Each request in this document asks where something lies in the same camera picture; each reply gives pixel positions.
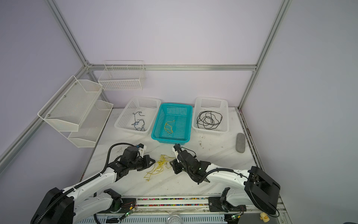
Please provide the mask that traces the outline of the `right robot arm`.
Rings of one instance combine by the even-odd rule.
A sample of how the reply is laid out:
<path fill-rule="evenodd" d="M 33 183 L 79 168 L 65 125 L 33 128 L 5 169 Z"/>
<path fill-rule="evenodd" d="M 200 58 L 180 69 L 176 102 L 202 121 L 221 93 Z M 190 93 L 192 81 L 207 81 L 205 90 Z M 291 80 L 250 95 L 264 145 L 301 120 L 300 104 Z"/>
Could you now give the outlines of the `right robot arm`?
<path fill-rule="evenodd" d="M 208 161 L 199 161 L 189 149 L 175 145 L 172 148 L 175 159 L 170 162 L 176 174 L 186 172 L 189 178 L 198 185 L 207 183 L 221 183 L 225 185 L 217 203 L 220 211 L 231 212 L 241 209 L 240 199 L 235 195 L 237 189 L 245 191 L 252 204 L 260 211 L 271 217 L 278 217 L 277 208 L 280 185 L 257 166 L 249 170 L 236 170 L 217 166 Z"/>

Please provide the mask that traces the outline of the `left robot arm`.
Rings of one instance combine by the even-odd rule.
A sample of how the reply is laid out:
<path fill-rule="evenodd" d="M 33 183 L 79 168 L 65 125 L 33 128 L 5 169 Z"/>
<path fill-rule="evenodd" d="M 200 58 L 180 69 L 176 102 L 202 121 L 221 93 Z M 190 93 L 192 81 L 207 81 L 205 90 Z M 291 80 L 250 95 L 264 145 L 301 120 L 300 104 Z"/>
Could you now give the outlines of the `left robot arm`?
<path fill-rule="evenodd" d="M 122 196 L 108 186 L 125 177 L 131 170 L 143 171 L 155 164 L 145 155 L 143 144 L 127 147 L 123 154 L 110 162 L 111 151 L 121 144 L 112 145 L 107 153 L 104 168 L 97 174 L 73 186 L 49 190 L 34 216 L 32 224 L 76 224 L 83 219 L 108 209 L 117 211 L 122 207 Z"/>

